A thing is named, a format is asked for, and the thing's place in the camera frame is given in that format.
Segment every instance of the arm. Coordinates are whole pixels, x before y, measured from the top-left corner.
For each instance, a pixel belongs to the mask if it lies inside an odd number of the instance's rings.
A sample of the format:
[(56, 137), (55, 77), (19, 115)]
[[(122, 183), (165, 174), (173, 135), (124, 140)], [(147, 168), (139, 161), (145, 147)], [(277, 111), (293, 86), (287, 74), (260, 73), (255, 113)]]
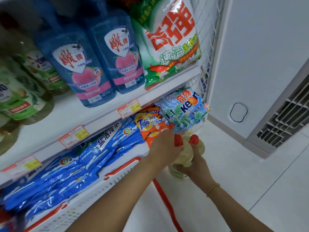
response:
[(165, 166), (171, 164), (182, 151), (174, 147), (174, 132), (165, 131), (152, 143), (147, 157), (124, 176), (114, 187), (89, 207), (67, 232), (123, 231), (141, 195)]
[[(192, 165), (188, 168), (177, 165), (175, 168), (187, 174), (190, 179), (205, 193), (216, 182), (211, 177), (210, 171), (204, 158), (199, 154), (195, 145), (191, 145), (194, 150), (194, 159)], [(245, 210), (237, 203), (224, 189), (221, 187), (213, 188), (209, 194), (209, 198), (215, 204), (223, 219), (230, 227), (232, 232), (236, 231), (264, 231), (273, 232), (270, 228), (260, 222), (251, 213)]]

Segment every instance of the pink label band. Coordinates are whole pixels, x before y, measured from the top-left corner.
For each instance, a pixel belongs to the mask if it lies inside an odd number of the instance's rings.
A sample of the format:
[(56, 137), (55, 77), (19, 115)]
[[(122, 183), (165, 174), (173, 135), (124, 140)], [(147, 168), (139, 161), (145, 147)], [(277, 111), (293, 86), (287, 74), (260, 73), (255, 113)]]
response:
[(123, 76), (123, 77), (120, 77), (120, 78), (116, 78), (116, 79), (113, 79), (115, 85), (122, 85), (126, 82), (129, 82), (129, 81), (132, 81), (134, 79), (136, 79), (137, 77), (139, 77), (140, 75), (143, 74), (143, 67), (140, 67), (139, 69), (137, 69), (136, 71), (134, 71), (134, 73), (132, 73), (131, 75), (129, 76)]
[(76, 96), (79, 99), (89, 99), (92, 98), (94, 96), (99, 95), (100, 93), (105, 92), (106, 90), (111, 88), (111, 83), (109, 81), (105, 82), (104, 84), (94, 88), (92, 91), (87, 91), (84, 93), (76, 93)]

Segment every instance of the person's left hand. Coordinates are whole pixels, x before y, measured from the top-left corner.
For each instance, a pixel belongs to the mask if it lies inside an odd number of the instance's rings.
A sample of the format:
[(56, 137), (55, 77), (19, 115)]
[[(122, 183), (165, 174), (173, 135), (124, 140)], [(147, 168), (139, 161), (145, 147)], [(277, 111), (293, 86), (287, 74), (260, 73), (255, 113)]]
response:
[(175, 147), (175, 132), (163, 131), (152, 142), (148, 159), (158, 171), (170, 165), (183, 150), (183, 146)]

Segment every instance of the hand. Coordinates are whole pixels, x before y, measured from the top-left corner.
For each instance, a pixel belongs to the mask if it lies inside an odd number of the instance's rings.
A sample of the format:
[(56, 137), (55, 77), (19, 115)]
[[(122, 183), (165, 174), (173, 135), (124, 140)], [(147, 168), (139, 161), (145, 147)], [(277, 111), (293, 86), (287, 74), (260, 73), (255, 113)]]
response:
[(174, 165), (173, 167), (189, 176), (195, 185), (197, 185), (205, 194), (209, 189), (216, 184), (211, 176), (209, 168), (205, 159), (198, 152), (196, 145), (191, 144), (194, 152), (192, 165), (190, 167), (183, 167), (182, 165)]
[(182, 152), (183, 146), (175, 147), (174, 140), (175, 132), (173, 131), (163, 131), (153, 140), (148, 159), (158, 171), (170, 165)]

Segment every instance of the person's left arm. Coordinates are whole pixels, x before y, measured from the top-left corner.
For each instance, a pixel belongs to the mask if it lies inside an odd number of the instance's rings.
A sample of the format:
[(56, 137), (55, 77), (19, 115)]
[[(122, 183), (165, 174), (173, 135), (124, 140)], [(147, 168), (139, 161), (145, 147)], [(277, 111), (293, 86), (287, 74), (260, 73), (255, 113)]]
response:
[(154, 141), (147, 157), (114, 187), (89, 207), (67, 232), (121, 232), (141, 195), (165, 166), (174, 161), (182, 147), (174, 147), (174, 132), (162, 132)]

